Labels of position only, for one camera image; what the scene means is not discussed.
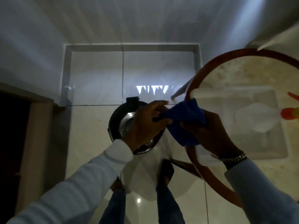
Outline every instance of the blue microfiber towel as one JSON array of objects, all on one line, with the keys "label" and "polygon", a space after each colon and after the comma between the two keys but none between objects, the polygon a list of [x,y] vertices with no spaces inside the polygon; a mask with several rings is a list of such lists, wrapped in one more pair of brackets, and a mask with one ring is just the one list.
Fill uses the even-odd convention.
[{"label": "blue microfiber towel", "polygon": [[168,125],[167,129],[181,146],[199,145],[194,135],[183,129],[179,124],[181,121],[189,122],[197,126],[205,124],[204,112],[198,107],[195,98],[178,103],[171,109],[161,113],[160,117],[171,118],[173,120],[173,123]]}]

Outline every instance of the left hand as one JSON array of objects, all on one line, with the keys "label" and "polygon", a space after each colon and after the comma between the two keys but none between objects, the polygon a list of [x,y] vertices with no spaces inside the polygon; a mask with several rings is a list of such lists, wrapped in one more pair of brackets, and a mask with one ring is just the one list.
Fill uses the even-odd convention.
[{"label": "left hand", "polygon": [[153,101],[137,110],[128,133],[122,138],[132,152],[153,139],[167,125],[173,123],[172,119],[167,118],[158,122],[152,121],[153,117],[158,117],[161,111],[167,109],[164,106],[167,104],[168,101]]}]

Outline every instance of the right hand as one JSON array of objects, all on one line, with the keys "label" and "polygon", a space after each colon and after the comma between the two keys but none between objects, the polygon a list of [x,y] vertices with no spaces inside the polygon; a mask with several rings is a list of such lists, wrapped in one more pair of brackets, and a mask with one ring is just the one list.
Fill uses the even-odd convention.
[{"label": "right hand", "polygon": [[219,158],[235,158],[243,152],[239,150],[227,135],[218,114],[204,111],[204,127],[180,122],[182,128],[191,132],[198,142]]}]

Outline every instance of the hand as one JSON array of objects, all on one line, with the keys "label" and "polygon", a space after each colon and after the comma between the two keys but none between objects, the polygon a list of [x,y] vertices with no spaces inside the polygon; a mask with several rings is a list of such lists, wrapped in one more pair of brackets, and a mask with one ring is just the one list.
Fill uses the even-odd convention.
[{"label": "hand", "polygon": [[152,121],[153,117],[158,117],[161,111],[167,109],[164,106],[166,104],[168,104],[168,101],[153,101],[137,110],[128,133],[122,139],[133,152],[153,139],[168,124],[172,124],[172,119],[162,119],[158,122]]},{"label": "hand", "polygon": [[243,152],[239,150],[227,135],[218,114],[204,111],[206,123],[198,127],[180,122],[182,128],[190,131],[198,142],[219,158],[235,158]]}]

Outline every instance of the leg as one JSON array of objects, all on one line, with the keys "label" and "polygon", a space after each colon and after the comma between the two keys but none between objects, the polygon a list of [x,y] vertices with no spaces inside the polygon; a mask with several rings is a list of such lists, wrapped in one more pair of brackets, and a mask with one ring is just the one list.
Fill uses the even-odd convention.
[{"label": "leg", "polygon": [[173,173],[170,161],[163,160],[156,188],[159,224],[185,224],[180,207],[167,187]]},{"label": "leg", "polygon": [[126,213],[126,192],[117,179],[111,186],[113,195],[99,224],[124,224]]}]

